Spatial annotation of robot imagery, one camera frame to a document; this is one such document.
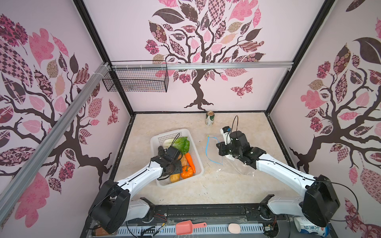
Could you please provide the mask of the white plastic perforated basket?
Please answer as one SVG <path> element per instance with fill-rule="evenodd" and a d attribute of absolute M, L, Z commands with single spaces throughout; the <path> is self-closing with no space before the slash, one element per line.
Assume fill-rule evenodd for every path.
<path fill-rule="evenodd" d="M 150 140 L 153 156 L 164 156 L 168 166 L 156 181 L 162 188 L 174 187 L 200 178 L 204 167 L 188 129 L 156 135 Z"/>

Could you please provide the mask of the brown wrinkled bread toy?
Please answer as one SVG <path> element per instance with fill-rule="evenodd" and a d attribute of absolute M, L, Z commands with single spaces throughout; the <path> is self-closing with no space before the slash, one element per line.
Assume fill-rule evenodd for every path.
<path fill-rule="evenodd" d="M 181 166 L 182 166 L 182 167 L 188 165 L 188 161 L 187 161 L 185 155 L 182 156 L 182 158 L 180 159 L 180 162 L 181 162 Z"/>

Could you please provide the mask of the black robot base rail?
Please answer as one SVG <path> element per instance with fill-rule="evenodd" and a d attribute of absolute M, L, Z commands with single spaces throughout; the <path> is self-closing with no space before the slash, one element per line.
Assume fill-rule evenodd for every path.
<path fill-rule="evenodd" d="M 266 237 L 275 238 L 279 234 L 278 223 L 289 221 L 290 215 L 272 213 L 268 205 L 272 197 L 270 194 L 260 203 L 239 204 L 155 205 L 145 197 L 126 204 L 115 204 L 114 199 L 95 201 L 80 236 L 90 238 L 100 228 L 110 236 L 120 227 L 129 231 L 130 225 L 134 224 L 152 229 L 160 221 L 169 225 L 187 220 L 205 221 L 210 227 L 218 222 L 227 224 L 236 219 L 243 224 L 262 224 L 263 227 L 269 227 L 262 231 Z"/>

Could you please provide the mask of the yellow potato toy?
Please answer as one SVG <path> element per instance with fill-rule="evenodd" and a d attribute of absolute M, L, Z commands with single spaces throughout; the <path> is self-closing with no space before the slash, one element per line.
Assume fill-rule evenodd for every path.
<path fill-rule="evenodd" d="M 174 174 L 170 176 L 170 182 L 175 183 L 178 182 L 181 178 L 181 174 Z"/>

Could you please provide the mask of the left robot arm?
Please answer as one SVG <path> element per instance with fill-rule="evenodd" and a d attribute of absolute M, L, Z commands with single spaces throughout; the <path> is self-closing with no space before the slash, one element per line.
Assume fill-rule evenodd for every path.
<path fill-rule="evenodd" d="M 158 155 L 138 172 L 119 181 L 109 179 L 101 186 L 88 217 L 107 233 L 117 231 L 128 220 L 144 218 L 150 210 L 148 202 L 131 199 L 152 181 L 180 171 L 181 151 L 173 146 L 167 149 L 160 146 L 158 149 Z"/>

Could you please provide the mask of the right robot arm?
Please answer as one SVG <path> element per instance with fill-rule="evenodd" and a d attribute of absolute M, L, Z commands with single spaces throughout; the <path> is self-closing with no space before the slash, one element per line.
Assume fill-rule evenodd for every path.
<path fill-rule="evenodd" d="M 218 153 L 231 160 L 239 160 L 253 169 L 267 173 L 298 193 L 297 197 L 269 194 L 260 203 L 264 219 L 275 215 L 304 217 L 318 227 L 325 227 L 340 207 L 337 194 L 329 178 L 306 174 L 272 157 L 258 147 L 250 146 L 244 133 L 230 127 L 221 129 L 223 142 Z"/>

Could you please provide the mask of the orange pumpkin toy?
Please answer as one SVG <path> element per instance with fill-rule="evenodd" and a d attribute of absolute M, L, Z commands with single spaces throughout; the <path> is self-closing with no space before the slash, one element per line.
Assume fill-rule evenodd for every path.
<path fill-rule="evenodd" d="M 183 166 L 181 178 L 188 179 L 194 176 L 194 169 L 191 166 Z"/>

